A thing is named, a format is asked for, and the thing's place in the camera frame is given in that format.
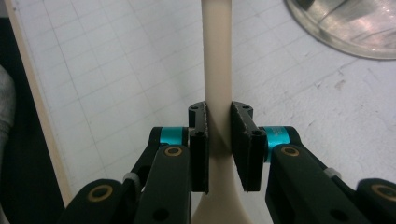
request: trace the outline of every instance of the wooden board edge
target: wooden board edge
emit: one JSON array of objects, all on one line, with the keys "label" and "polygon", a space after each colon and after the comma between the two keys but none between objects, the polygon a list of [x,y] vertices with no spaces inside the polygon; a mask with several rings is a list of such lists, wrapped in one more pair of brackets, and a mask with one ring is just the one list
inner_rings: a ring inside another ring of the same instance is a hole
[{"label": "wooden board edge", "polygon": [[5,0],[5,2],[12,29],[17,40],[18,49],[21,54],[23,67],[25,69],[33,99],[35,101],[35,109],[37,110],[38,118],[40,120],[41,128],[43,130],[49,150],[52,167],[55,172],[56,179],[58,180],[58,186],[62,195],[62,199],[64,201],[64,206],[67,206],[73,199],[73,196],[70,190],[66,172],[64,170],[64,165],[62,163],[61,156],[59,154],[58,147],[56,145],[56,141],[50,127],[50,120],[47,114],[47,110],[44,107],[44,102],[37,85],[37,80],[35,79],[35,71],[31,64],[31,60],[23,39],[23,35],[21,33],[21,27],[15,14],[15,8],[13,7],[11,0]]}]

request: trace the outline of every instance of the brass screw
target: brass screw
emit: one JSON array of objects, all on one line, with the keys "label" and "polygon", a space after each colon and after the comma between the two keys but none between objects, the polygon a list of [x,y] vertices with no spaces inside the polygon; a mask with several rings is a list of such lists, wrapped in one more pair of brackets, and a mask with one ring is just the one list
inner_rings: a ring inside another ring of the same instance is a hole
[{"label": "brass screw", "polygon": [[170,157],[179,156],[183,150],[180,147],[169,147],[165,150],[165,155]]},{"label": "brass screw", "polygon": [[282,147],[281,151],[283,154],[285,154],[287,156],[296,157],[296,156],[300,155],[300,152],[297,149],[295,149],[294,147]]},{"label": "brass screw", "polygon": [[372,185],[372,191],[384,199],[396,202],[396,189],[386,185],[375,184]]},{"label": "brass screw", "polygon": [[88,201],[99,203],[108,198],[113,193],[113,188],[109,185],[100,185],[91,189],[88,193]]}]

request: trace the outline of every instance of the white grid background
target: white grid background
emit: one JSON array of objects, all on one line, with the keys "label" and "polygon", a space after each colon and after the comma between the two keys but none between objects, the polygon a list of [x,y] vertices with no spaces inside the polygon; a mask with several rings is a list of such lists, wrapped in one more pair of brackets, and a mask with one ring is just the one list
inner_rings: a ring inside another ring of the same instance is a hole
[{"label": "white grid background", "polygon": [[[73,193],[121,180],[153,126],[187,126],[188,106],[204,100],[199,0],[13,4]],[[233,1],[233,98],[258,125],[296,127],[352,188],[396,182],[395,71],[317,42],[280,0]],[[243,200],[263,223],[258,194]]]}]

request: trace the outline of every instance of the dark background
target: dark background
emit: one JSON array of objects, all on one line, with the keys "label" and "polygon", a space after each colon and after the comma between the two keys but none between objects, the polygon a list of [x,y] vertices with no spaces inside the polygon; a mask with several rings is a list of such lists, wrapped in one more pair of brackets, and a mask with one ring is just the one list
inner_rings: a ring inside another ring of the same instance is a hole
[{"label": "dark background", "polygon": [[14,79],[15,125],[3,157],[0,200],[13,223],[56,223],[64,210],[9,18],[0,18],[0,64]]}]

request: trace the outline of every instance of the cream-colored rod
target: cream-colored rod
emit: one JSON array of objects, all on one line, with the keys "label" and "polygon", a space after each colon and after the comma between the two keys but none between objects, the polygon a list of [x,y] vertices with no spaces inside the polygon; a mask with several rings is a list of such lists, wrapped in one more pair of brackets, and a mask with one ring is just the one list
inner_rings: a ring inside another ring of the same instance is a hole
[{"label": "cream-colored rod", "polygon": [[37,110],[38,118],[40,119],[41,128],[46,139],[47,147],[49,149],[49,156],[52,161],[53,170],[58,181],[59,190],[61,191],[64,205],[68,205],[73,199],[69,183],[67,180],[64,166],[59,155],[58,148],[53,136],[52,129],[50,127],[50,121],[47,115],[47,111],[44,107],[43,99],[41,98],[40,91],[37,86],[37,80],[35,79],[35,72],[31,64],[31,60],[23,40],[21,33],[21,27],[18,23],[17,16],[15,15],[14,8],[11,0],[6,0],[6,7],[9,19],[11,21],[12,30],[14,31],[15,39],[17,40],[18,49],[21,54],[23,67],[26,72],[26,76],[29,82],[30,90],[32,91],[33,100],[35,101],[35,109]]},{"label": "cream-colored rod", "polygon": [[202,0],[205,101],[209,128],[209,193],[193,224],[251,223],[235,187],[231,153],[231,0]]}]

